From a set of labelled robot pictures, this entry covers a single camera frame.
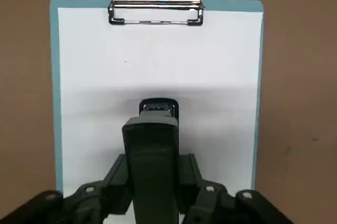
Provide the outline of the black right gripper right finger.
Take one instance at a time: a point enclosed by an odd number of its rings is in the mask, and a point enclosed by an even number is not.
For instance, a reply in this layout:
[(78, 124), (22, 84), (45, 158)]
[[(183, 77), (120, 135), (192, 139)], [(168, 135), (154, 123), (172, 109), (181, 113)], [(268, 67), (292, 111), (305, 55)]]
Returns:
[(193, 154), (179, 156), (179, 212), (183, 223), (292, 223), (256, 190), (232, 196), (224, 185), (203, 179)]

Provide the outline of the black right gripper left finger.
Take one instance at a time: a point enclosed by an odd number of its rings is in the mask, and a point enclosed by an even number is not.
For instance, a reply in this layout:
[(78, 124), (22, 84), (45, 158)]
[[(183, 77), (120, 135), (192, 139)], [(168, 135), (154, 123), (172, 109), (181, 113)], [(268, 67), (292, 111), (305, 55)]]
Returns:
[(64, 197), (43, 191), (5, 216), (5, 223), (103, 223), (108, 215), (124, 215), (132, 202), (125, 154), (120, 154), (104, 179), (80, 186)]

